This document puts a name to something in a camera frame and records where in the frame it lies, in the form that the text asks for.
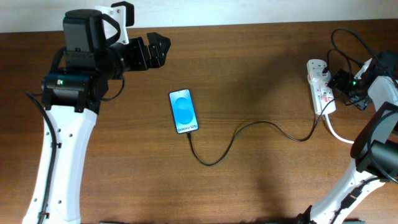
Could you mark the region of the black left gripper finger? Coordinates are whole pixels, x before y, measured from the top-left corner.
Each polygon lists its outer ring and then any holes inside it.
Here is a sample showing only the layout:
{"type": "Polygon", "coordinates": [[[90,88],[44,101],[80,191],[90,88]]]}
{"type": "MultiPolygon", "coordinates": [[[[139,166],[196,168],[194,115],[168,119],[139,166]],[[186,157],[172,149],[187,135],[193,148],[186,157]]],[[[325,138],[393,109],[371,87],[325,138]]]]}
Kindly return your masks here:
{"type": "Polygon", "coordinates": [[[150,53],[150,67],[151,68],[160,68],[164,64],[164,54],[160,50],[158,45],[150,45],[149,47],[150,53]]]}
{"type": "Polygon", "coordinates": [[[166,57],[170,47],[171,41],[168,37],[164,37],[156,32],[151,32],[147,34],[149,41],[149,52],[151,57],[166,57]]]}

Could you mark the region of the blue Galaxy smartphone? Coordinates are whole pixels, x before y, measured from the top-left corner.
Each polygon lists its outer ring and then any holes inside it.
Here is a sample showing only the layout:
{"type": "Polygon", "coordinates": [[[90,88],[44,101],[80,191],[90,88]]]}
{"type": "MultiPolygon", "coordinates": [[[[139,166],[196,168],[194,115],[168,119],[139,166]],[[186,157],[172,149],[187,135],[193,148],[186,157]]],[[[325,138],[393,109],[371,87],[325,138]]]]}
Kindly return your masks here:
{"type": "Polygon", "coordinates": [[[169,100],[177,133],[184,134],[197,131],[199,125],[190,90],[170,92],[169,100]]]}

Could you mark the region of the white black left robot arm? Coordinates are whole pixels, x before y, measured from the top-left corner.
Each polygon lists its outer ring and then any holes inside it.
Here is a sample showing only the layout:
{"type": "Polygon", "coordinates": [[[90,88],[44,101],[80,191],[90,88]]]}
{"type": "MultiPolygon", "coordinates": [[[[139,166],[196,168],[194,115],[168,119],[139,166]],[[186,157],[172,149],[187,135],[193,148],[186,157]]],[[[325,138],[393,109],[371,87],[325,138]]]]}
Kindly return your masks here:
{"type": "Polygon", "coordinates": [[[165,64],[169,38],[156,32],[129,38],[134,7],[68,11],[65,46],[57,51],[39,95],[29,98],[44,119],[44,140],[34,193],[24,223],[80,223],[80,187],[88,142],[110,80],[165,64]]]}

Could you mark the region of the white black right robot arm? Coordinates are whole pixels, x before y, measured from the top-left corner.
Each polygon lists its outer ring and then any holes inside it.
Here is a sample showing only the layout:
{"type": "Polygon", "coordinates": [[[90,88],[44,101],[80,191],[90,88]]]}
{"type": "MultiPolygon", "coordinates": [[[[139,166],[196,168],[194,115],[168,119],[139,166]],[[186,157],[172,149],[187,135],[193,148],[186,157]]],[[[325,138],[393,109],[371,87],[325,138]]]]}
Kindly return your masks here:
{"type": "Polygon", "coordinates": [[[368,62],[355,77],[369,83],[368,97],[376,114],[351,147],[351,162],[334,188],[315,205],[297,215],[295,223],[343,223],[346,217],[374,190],[397,180],[397,143],[389,140],[397,125],[395,80],[381,70],[397,73],[397,54],[383,52],[380,61],[368,62]]]}

